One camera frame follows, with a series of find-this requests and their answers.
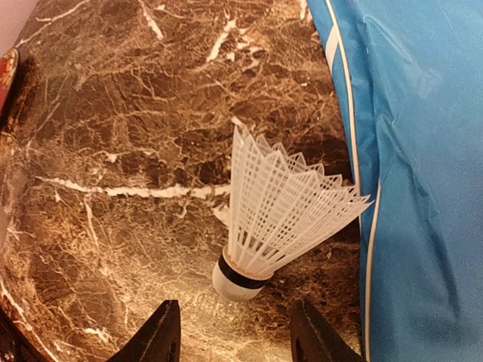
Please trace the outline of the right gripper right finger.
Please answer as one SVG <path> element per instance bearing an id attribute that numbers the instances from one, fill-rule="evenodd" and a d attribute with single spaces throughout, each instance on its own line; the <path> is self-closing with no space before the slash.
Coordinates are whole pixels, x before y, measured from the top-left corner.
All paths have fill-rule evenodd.
<path id="1" fill-rule="evenodd" d="M 292 361 L 364 361 L 364 358 L 343 341 L 315 306 L 306 299 L 294 303 L 290 326 Z"/>

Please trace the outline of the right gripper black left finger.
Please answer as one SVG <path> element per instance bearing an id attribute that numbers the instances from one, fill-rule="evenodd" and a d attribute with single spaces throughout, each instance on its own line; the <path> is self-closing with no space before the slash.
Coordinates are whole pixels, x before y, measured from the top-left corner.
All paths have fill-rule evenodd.
<path id="1" fill-rule="evenodd" d="M 165 300 L 107 362 L 178 362 L 181 343 L 180 307 Z"/>

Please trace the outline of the white shuttlecock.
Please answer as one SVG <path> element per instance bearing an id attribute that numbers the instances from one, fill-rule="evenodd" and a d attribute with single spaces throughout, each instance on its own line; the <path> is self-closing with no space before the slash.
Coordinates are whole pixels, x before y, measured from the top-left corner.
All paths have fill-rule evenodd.
<path id="1" fill-rule="evenodd" d="M 284 265 L 344 229 L 371 205 L 339 174 L 308 165 L 236 125 L 232 137 L 229 236 L 212 271 L 216 292 L 253 299 Z"/>

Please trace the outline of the blue racket bag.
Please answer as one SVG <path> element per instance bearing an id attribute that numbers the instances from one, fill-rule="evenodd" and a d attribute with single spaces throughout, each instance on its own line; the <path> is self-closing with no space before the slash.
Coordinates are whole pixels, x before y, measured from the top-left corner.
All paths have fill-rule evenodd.
<path id="1" fill-rule="evenodd" d="M 310 1 L 360 216 L 369 361 L 482 359 L 482 3 Z"/>

